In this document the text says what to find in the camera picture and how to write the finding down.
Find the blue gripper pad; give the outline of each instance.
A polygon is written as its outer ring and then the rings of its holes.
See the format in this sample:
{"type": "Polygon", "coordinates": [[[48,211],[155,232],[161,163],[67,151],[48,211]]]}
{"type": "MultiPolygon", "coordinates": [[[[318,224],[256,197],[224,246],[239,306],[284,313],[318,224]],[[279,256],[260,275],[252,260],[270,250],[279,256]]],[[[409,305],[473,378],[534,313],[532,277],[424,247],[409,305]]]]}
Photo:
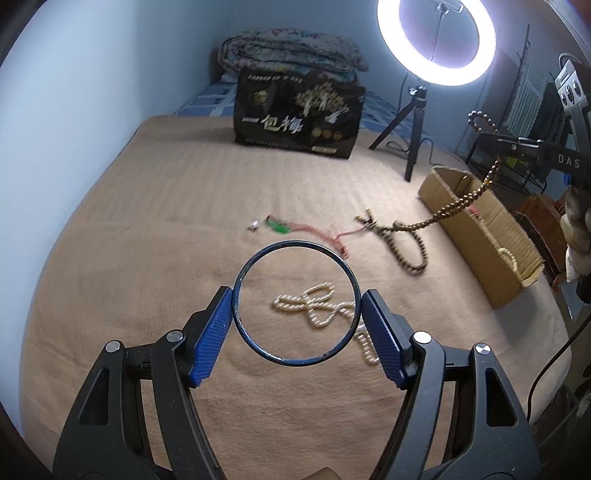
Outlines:
{"type": "Polygon", "coordinates": [[[406,389],[409,374],[405,366],[412,360],[409,338],[413,334],[406,319],[391,313],[377,290],[368,290],[361,297],[361,315],[386,377],[406,389]]]}
{"type": "Polygon", "coordinates": [[[193,366],[189,372],[193,388],[201,385],[201,381],[212,374],[213,366],[232,323],[231,302],[232,290],[228,288],[209,316],[207,324],[195,344],[193,366]]]}

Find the pearl necklace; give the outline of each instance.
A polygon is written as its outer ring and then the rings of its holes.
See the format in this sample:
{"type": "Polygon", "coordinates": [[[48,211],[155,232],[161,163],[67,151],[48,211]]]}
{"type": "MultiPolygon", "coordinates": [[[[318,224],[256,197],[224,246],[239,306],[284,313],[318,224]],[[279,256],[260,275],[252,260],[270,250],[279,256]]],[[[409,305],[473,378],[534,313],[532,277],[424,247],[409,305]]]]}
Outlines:
{"type": "MultiPolygon", "coordinates": [[[[305,310],[308,315],[308,320],[312,328],[324,328],[333,321],[337,313],[349,321],[353,321],[355,316],[355,302],[342,301],[341,303],[328,303],[335,293],[335,285],[330,282],[320,283],[308,288],[300,297],[292,295],[279,295],[271,306],[282,312],[300,312],[305,310]],[[320,297],[310,297],[310,294],[315,292],[325,291],[326,294],[320,297]],[[328,310],[330,314],[324,320],[321,320],[316,315],[316,310],[328,310]]],[[[379,363],[378,354],[375,351],[374,343],[369,337],[368,330],[362,319],[359,320],[359,326],[355,331],[355,338],[361,345],[363,350],[363,357],[369,365],[377,365],[379,363]]]]}

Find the beige bed sheet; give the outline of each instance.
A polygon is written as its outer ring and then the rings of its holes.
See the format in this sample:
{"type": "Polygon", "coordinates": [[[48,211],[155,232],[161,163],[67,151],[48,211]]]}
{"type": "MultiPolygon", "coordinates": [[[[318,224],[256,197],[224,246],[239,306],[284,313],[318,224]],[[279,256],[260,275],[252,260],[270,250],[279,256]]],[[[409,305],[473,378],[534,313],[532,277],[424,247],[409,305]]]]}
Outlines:
{"type": "MultiPolygon", "coordinates": [[[[229,119],[145,122],[80,205],[41,277],[22,362],[22,415],[33,451],[51,464],[76,393],[106,342],[150,343],[182,327],[220,285],[233,284],[255,251],[285,238],[266,227],[248,231],[253,220],[273,213],[342,230],[354,228],[353,217],[367,207],[381,222],[425,218],[417,199],[425,157],[406,183],[405,162],[369,151],[373,138],[361,133],[351,158],[335,160],[237,145],[229,119]]],[[[457,166],[438,151],[434,159],[457,166]]],[[[377,288],[392,311],[440,343],[491,345],[524,404],[533,379],[567,339],[545,279],[492,310],[444,230],[436,225],[422,235],[430,263],[419,276],[400,269],[374,234],[347,237],[361,288],[377,288]]],[[[288,238],[317,240],[306,233],[288,238]]],[[[416,259],[415,246],[404,235],[400,242],[416,259]]],[[[246,327],[283,355],[328,349],[345,330],[343,319],[312,330],[303,314],[270,308],[276,295],[322,281],[335,282],[336,300],[351,298],[346,277],[318,253],[284,251],[265,259],[243,288],[246,327]]],[[[534,418],[569,363],[570,351],[539,384],[534,418]]],[[[166,465],[147,384],[153,451],[166,465]]],[[[443,453],[452,393],[446,388],[431,465],[443,453]]],[[[194,397],[230,480],[292,480],[325,466],[353,480],[369,477],[403,395],[380,367],[364,363],[356,342],[321,365],[286,368],[252,352],[232,326],[211,378],[194,397]]]]}

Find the metal screw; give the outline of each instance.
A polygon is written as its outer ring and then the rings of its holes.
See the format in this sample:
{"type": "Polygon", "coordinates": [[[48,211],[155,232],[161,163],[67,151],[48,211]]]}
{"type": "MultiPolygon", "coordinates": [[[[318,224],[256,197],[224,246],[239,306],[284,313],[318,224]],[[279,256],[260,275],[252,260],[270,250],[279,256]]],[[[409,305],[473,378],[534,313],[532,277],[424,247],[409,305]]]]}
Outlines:
{"type": "Polygon", "coordinates": [[[105,350],[107,350],[109,353],[113,353],[119,350],[120,346],[121,344],[117,340],[111,340],[105,345],[105,350]]]}
{"type": "Polygon", "coordinates": [[[166,339],[170,343],[180,342],[183,339],[183,333],[180,330],[173,330],[166,334],[166,339]]]}
{"type": "Polygon", "coordinates": [[[429,343],[431,341],[431,335],[427,332],[415,332],[413,338],[417,343],[429,343]]]}
{"type": "Polygon", "coordinates": [[[488,355],[491,352],[491,347],[485,343],[477,343],[475,348],[476,351],[481,355],[488,355]]]}

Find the folded quilt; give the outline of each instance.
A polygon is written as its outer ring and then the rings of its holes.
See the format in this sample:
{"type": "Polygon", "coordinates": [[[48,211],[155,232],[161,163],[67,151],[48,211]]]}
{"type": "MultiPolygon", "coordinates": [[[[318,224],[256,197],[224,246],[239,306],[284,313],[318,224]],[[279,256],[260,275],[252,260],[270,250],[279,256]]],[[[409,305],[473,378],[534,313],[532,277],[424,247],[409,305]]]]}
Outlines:
{"type": "Polygon", "coordinates": [[[230,73],[241,68],[297,72],[319,70],[340,82],[353,82],[369,67],[350,38],[293,28],[245,30],[227,38],[218,54],[230,73]]]}

